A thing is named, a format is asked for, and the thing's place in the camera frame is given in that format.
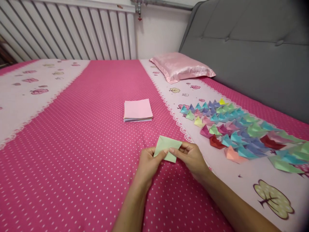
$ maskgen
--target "headboard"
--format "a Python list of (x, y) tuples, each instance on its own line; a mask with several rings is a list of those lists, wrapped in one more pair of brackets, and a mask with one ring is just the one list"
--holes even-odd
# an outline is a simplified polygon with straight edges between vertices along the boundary
[(179, 52), (211, 67), (216, 81), (309, 123), (309, 28), (296, 2), (199, 2)]

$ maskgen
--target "forearm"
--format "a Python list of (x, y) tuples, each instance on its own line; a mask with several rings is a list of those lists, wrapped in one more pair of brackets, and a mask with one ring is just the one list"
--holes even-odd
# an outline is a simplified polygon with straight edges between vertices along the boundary
[(140, 232), (148, 188), (134, 180), (126, 195), (113, 232)]
[(235, 231), (280, 231), (213, 173), (204, 178), (202, 185), (216, 202)]

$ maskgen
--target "radiator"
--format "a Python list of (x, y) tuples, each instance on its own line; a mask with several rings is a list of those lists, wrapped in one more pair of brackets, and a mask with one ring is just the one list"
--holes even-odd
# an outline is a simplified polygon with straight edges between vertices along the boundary
[(134, 12), (99, 0), (0, 0), (0, 35), (17, 62), (136, 59)]

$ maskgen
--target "wall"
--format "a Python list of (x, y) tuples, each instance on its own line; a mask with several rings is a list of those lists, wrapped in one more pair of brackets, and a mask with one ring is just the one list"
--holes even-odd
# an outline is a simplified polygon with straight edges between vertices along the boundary
[[(105, 0), (130, 5), (130, 0)], [(169, 0), (194, 6), (199, 0)], [(138, 59), (149, 59), (154, 55), (177, 52), (186, 30), (190, 11), (160, 6), (142, 6), (141, 21), (135, 14), (136, 53)]]

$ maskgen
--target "pillow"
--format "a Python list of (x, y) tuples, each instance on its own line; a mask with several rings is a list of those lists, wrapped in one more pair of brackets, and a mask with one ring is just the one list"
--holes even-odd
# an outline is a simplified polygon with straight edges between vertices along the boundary
[(160, 69), (166, 81), (170, 84), (188, 78), (214, 77), (216, 75), (207, 65), (181, 53), (166, 53), (154, 56), (150, 61)]

